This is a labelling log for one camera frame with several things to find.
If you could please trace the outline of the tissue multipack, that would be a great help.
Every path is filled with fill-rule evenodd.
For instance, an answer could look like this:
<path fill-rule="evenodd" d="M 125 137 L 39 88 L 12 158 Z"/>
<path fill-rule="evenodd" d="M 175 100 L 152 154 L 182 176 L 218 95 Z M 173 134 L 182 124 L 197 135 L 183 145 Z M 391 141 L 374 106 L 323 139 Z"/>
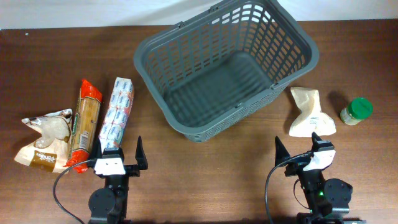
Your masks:
<path fill-rule="evenodd" d="M 121 145 L 133 99 L 134 86 L 131 79 L 117 77 L 99 133 L 102 152 Z"/>

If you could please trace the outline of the grey plastic shopping basket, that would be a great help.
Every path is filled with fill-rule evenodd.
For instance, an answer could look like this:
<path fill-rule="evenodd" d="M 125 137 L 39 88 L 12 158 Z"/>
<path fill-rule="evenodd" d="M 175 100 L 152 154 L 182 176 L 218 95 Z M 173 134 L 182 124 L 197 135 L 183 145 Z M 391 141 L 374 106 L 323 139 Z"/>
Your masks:
<path fill-rule="evenodd" d="M 205 142 L 272 103 L 319 57 L 278 1 L 237 0 L 146 38 L 134 65 L 169 125 Z"/>

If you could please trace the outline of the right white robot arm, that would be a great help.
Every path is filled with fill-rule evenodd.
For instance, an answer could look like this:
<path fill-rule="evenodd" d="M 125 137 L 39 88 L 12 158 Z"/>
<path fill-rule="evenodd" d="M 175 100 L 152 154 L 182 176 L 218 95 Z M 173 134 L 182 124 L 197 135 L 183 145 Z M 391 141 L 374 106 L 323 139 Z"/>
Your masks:
<path fill-rule="evenodd" d="M 279 137 L 275 137 L 275 166 L 266 180 L 267 191 L 272 173 L 285 167 L 286 177 L 297 176 L 296 184 L 303 190 L 308 213 L 298 213 L 297 223 L 366 223 L 358 218 L 345 219 L 349 213 L 349 203 L 353 187 L 341 179 L 328 179 L 323 171 L 332 165 L 336 151 L 334 145 L 312 133 L 312 147 L 302 154 L 291 156 Z"/>

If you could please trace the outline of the red spaghetti packet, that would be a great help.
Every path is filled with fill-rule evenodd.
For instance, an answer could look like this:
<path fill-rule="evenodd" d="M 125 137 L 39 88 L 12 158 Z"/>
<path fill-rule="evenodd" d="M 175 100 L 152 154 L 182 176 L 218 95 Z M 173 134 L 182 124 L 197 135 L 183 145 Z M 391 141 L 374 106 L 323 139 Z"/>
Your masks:
<path fill-rule="evenodd" d="M 83 79 L 65 167 L 88 160 L 95 138 L 102 93 L 88 80 Z"/>

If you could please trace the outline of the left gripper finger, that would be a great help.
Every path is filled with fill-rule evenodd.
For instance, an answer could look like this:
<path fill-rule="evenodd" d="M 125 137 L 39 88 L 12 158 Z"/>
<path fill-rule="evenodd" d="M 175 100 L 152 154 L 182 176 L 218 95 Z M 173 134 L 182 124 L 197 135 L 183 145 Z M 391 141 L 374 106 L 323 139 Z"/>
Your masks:
<path fill-rule="evenodd" d="M 148 161 L 143 149 L 142 138 L 141 136 L 137 139 L 137 147 L 136 147 L 136 154 L 135 159 L 137 161 L 137 165 L 140 170 L 147 170 L 148 169 Z"/>
<path fill-rule="evenodd" d="M 93 143 L 93 148 L 89 155 L 89 160 L 97 160 L 102 158 L 101 141 L 97 138 Z"/>

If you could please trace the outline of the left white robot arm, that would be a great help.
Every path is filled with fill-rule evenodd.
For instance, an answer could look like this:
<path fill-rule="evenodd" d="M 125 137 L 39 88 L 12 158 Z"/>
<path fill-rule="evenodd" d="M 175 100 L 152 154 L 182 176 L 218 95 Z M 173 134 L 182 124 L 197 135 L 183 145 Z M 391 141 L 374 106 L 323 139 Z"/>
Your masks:
<path fill-rule="evenodd" d="M 91 211 L 90 223 L 120 224 L 132 223 L 126 218 L 129 179 L 139 177 L 141 170 L 148 169 L 148 162 L 143 150 L 142 138 L 138 137 L 135 159 L 136 164 L 125 165 L 123 150 L 108 148 L 101 150 L 100 141 L 96 141 L 90 153 L 94 159 L 88 167 L 104 179 L 104 187 L 95 190 L 88 201 Z"/>

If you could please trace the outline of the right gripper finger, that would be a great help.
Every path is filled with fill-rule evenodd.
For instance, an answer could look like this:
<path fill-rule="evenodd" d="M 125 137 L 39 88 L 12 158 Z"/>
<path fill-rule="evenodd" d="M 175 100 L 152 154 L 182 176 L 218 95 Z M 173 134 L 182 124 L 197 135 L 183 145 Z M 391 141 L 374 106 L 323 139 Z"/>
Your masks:
<path fill-rule="evenodd" d="M 291 158 L 282 141 L 278 136 L 275 137 L 275 166 Z"/>
<path fill-rule="evenodd" d="M 322 139 L 316 134 L 312 133 L 312 152 L 318 152 L 322 148 Z"/>

